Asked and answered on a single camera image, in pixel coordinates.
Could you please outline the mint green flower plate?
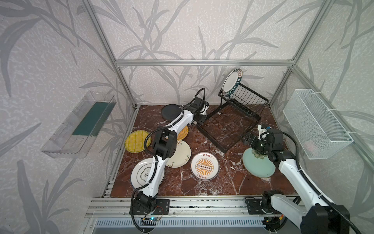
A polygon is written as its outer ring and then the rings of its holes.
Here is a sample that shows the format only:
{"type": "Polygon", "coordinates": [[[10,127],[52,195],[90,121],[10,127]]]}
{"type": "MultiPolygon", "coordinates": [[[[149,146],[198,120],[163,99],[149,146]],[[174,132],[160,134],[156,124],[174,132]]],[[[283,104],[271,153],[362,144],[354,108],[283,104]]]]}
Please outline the mint green flower plate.
{"type": "Polygon", "coordinates": [[[252,148],[244,151],[242,160],[247,171],[256,177],[268,178],[275,173],[276,167],[268,156],[265,155],[263,160],[257,159],[252,154],[252,148]]]}

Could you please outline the orange sunburst plate front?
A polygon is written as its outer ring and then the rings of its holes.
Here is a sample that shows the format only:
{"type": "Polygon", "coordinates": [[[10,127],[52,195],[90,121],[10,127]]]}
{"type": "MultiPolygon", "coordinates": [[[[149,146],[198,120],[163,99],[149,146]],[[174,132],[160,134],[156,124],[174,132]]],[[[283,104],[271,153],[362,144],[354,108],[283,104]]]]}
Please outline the orange sunburst plate front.
{"type": "Polygon", "coordinates": [[[200,152],[191,160],[191,173],[199,180],[209,181],[218,176],[220,164],[209,152],[200,152]]]}

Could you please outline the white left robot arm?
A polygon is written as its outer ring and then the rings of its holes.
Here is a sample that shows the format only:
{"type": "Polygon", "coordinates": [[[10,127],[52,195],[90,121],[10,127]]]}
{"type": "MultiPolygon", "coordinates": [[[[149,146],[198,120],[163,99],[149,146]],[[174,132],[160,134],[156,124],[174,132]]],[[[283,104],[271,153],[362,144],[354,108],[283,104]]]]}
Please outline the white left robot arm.
{"type": "Polygon", "coordinates": [[[166,163],[174,155],[178,134],[189,124],[203,123],[209,103],[206,101],[206,89],[201,88],[192,101],[181,105],[180,114],[168,125],[149,133],[144,140],[145,151],[153,156],[152,166],[145,185],[134,188],[131,195],[130,215],[136,229],[143,234],[149,234],[154,228],[141,227],[135,220],[135,212],[140,211],[149,215],[156,209],[159,184],[166,163]]]}

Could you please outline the green rim lettered plate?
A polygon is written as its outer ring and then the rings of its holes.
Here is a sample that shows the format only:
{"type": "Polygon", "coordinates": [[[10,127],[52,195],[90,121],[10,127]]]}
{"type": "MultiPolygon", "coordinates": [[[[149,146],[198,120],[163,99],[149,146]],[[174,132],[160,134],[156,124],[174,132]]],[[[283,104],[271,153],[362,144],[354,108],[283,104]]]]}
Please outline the green rim lettered plate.
{"type": "Polygon", "coordinates": [[[222,95],[229,97],[231,94],[235,92],[238,86],[241,83],[243,77],[242,69],[234,69],[226,78],[223,87],[222,87],[222,95]]]}

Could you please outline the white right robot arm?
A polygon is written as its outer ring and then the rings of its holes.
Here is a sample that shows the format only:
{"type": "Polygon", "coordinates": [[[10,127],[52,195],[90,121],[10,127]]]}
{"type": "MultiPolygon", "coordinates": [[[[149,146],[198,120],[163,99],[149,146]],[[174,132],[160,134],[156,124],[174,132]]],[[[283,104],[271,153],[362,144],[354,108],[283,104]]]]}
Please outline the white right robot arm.
{"type": "Polygon", "coordinates": [[[283,146],[283,137],[292,137],[279,129],[260,127],[256,136],[246,133],[243,142],[268,159],[288,179],[298,196],[290,200],[278,191],[265,191],[261,199],[247,198],[249,211],[271,215],[279,213],[283,221],[264,219],[265,228],[274,233],[290,220],[303,234],[348,234],[359,229],[350,220],[343,205],[336,205],[309,178],[299,163],[298,152],[292,153],[283,146]]]}

